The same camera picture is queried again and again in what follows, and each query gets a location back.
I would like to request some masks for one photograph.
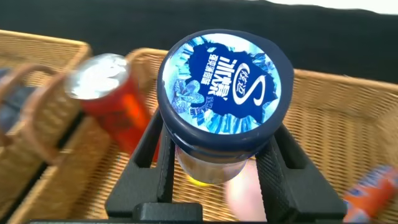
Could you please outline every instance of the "basket handle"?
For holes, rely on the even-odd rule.
[[[21,113],[21,121],[24,122],[24,126],[21,129],[21,134],[23,135],[24,139],[29,142],[31,149],[36,151],[36,153],[45,162],[50,165],[55,165],[59,162],[59,151],[56,148],[50,147],[39,140],[34,128],[34,119],[36,119],[39,109],[45,103],[45,99],[51,95],[53,89],[59,86],[60,82],[62,82],[65,78],[66,73],[62,72],[55,75],[56,72],[54,70],[44,65],[30,65],[30,67],[34,68],[30,69],[30,71],[39,70],[46,72],[53,75],[53,78],[45,85],[36,89],[36,91],[34,91],[26,101]]]
[[[53,75],[55,72],[50,68],[43,65],[24,64],[20,67],[13,69],[0,79],[0,99],[4,99],[9,91],[22,79],[31,72],[41,71]],[[12,143],[12,139],[6,136],[6,133],[0,130],[0,141],[3,146],[8,146]]]

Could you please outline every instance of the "can lid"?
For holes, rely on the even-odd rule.
[[[65,92],[80,100],[102,98],[123,84],[129,76],[127,60],[116,54],[101,54],[78,66],[65,82]]]
[[[173,140],[191,155],[242,159],[282,124],[293,77],[291,63],[271,41],[205,30],[181,40],[164,59],[159,109]]]

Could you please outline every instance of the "ice cream cup lid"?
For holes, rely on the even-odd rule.
[[[159,109],[172,139],[189,154],[247,159],[282,124],[293,79],[292,64],[273,42],[204,30],[175,44],[162,62]]]

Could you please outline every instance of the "ice graphic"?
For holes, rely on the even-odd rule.
[[[205,98],[198,93],[200,84],[198,81],[193,80],[188,85],[185,80],[178,79],[174,85],[174,98],[172,107],[177,113],[184,113],[188,111],[191,103],[203,103]]]
[[[173,57],[170,58],[168,62],[170,66],[165,66],[164,68],[163,81],[165,82],[166,90],[169,89],[167,94],[169,100],[172,102],[172,107],[187,122],[193,125],[196,123],[195,126],[210,133],[238,134],[250,131],[261,125],[261,123],[258,123],[251,116],[242,119],[231,114],[221,116],[214,113],[211,109],[198,114],[189,114],[191,104],[203,103],[205,98],[198,93],[200,89],[198,81],[194,80],[185,84],[185,80],[191,77],[188,59],[193,54],[194,46],[208,43],[223,43],[230,51],[247,52],[253,58],[253,64],[272,77],[274,81],[275,100],[267,102],[262,106],[262,123],[266,122],[276,110],[280,100],[281,87],[278,71],[272,60],[259,47],[245,39],[228,34],[207,34],[196,37],[182,45],[174,53]],[[213,52],[215,49],[215,47],[209,47],[207,51]]]

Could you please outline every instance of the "basket rim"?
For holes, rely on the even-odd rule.
[[[166,55],[167,50],[160,50],[160,49],[152,49],[152,48],[139,48],[133,50],[129,53],[126,58],[131,62],[136,57],[140,57],[144,54],[156,54],[156,55]],[[332,82],[337,82],[341,84],[347,85],[356,85],[361,87],[368,87],[368,88],[375,88],[377,90],[384,90],[389,91],[391,93],[398,94],[398,85],[394,83],[388,83],[383,81],[376,81],[376,80],[368,80],[365,78],[356,78],[356,77],[349,77],[346,75],[336,75],[331,73],[324,73],[324,72],[315,72],[309,70],[302,70],[302,69],[294,69],[294,75],[298,78],[308,78],[314,80],[327,80]]]
[[[82,42],[79,40],[70,40],[70,39],[63,39],[63,38],[58,38],[58,37],[49,37],[49,36],[44,36],[44,35],[28,34],[28,33],[15,32],[15,31],[10,31],[10,30],[0,30],[0,35],[18,36],[18,37],[23,37],[23,38],[28,38],[28,39],[39,39],[39,40],[48,41],[48,42],[63,43],[63,44],[70,44],[70,45],[78,46],[79,49],[77,50],[77,52],[73,56],[73,58],[71,60],[69,60],[69,62],[61,68],[63,70],[73,69],[74,66],[78,65],[83,58],[85,58],[86,56],[88,56],[91,53],[90,45],[86,42]]]

